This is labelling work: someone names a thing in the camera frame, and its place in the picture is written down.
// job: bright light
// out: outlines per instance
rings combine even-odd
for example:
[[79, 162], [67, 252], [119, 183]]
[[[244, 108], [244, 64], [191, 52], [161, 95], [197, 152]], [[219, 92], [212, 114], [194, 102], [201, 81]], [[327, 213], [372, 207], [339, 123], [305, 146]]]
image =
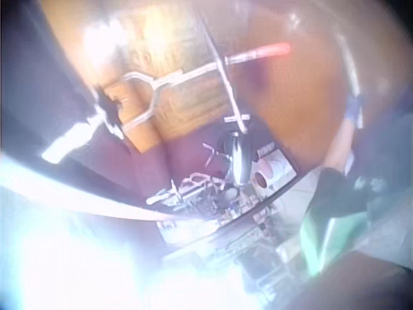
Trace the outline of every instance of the bright light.
[[84, 48], [95, 67], [108, 61], [117, 47], [124, 46], [128, 41], [126, 32], [117, 20], [109, 25], [100, 24], [86, 29]]
[[24, 309], [139, 309], [128, 253], [53, 230], [25, 236], [20, 255]]
[[160, 202], [161, 200], [169, 198], [170, 193], [165, 192], [164, 194], [156, 194], [155, 196], [149, 197], [146, 199], [147, 205], [153, 205], [155, 202]]
[[232, 152], [232, 173], [234, 174], [234, 181], [236, 185], [244, 185], [242, 180], [243, 173], [243, 151], [242, 148], [237, 144]]
[[335, 218], [331, 218], [328, 221], [327, 230], [326, 230], [326, 233], [324, 235], [323, 247], [321, 248], [320, 261], [319, 261], [319, 267], [318, 267], [319, 272], [321, 272], [323, 270], [324, 265], [326, 263], [328, 242], [330, 241], [330, 237], [331, 237], [335, 222], [336, 222]]
[[130, 220], [166, 221], [176, 217], [119, 203], [47, 178], [2, 155], [0, 185], [43, 207]]
[[216, 220], [204, 221], [198, 218], [175, 220], [175, 227], [160, 229], [162, 237], [169, 244], [186, 244], [216, 232]]
[[144, 310], [262, 309], [243, 289], [242, 271], [231, 265], [204, 273], [189, 267], [165, 269], [144, 296]]
[[152, 59], [162, 61], [167, 55], [171, 39], [174, 37], [174, 27], [170, 20], [166, 19], [163, 11], [150, 8], [143, 28], [143, 39], [147, 44]]
[[290, 29], [295, 30], [297, 29], [298, 25], [300, 24], [301, 20], [295, 13], [291, 13], [289, 15], [290, 18]]
[[67, 154], [83, 145], [86, 145], [93, 137], [96, 129], [102, 123], [99, 116], [89, 119], [92, 124], [76, 123], [68, 132], [55, 140], [47, 148], [41, 157], [49, 163], [59, 163]]

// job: red handle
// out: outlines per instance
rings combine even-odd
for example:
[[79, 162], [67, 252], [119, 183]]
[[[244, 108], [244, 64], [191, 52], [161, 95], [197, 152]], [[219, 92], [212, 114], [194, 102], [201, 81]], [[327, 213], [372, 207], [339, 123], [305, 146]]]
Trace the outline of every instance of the red handle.
[[257, 53], [257, 57], [285, 56], [291, 52], [291, 45], [287, 42], [265, 45], [251, 50]]

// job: person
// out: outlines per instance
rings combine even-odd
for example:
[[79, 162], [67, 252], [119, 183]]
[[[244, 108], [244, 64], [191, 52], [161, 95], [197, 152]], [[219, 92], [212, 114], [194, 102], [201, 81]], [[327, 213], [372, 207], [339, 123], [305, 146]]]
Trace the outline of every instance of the person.
[[[357, 132], [362, 102], [361, 96], [347, 98], [323, 162], [300, 231], [314, 278], [287, 309], [413, 306], [412, 91], [392, 112]], [[355, 160], [346, 175], [352, 150]]]

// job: glove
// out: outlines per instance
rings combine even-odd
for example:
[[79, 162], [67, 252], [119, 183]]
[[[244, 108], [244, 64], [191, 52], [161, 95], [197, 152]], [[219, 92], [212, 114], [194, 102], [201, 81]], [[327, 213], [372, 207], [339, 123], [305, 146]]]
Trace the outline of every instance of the glove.
[[360, 108], [363, 103], [363, 98], [361, 95], [353, 97], [348, 95], [346, 99], [346, 112], [344, 118], [349, 119], [355, 126], [357, 126], [357, 120], [360, 113]]

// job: wood panel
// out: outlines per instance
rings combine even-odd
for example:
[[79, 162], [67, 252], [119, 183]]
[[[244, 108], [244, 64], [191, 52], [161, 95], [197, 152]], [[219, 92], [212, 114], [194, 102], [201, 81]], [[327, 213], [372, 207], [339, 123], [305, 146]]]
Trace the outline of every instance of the wood panel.
[[[42, 4], [63, 49], [89, 85], [127, 70], [161, 76], [211, 59], [199, 23], [185, 1], [42, 0]], [[354, 53], [367, 121], [412, 82], [411, 43], [375, 1], [211, 0], [199, 4], [224, 54], [279, 41], [292, 45], [288, 57], [255, 61], [231, 72], [239, 95], [304, 168], [323, 159], [343, 115], [348, 89], [334, 31], [348, 38]], [[83, 50], [84, 31], [108, 16], [120, 20], [128, 44], [117, 57], [96, 68]], [[117, 87], [110, 94], [129, 98], [120, 113], [123, 121], [141, 113], [152, 95], [139, 83]], [[219, 79], [211, 74], [166, 92], [156, 116], [128, 136], [146, 151], [219, 118], [227, 107]]]

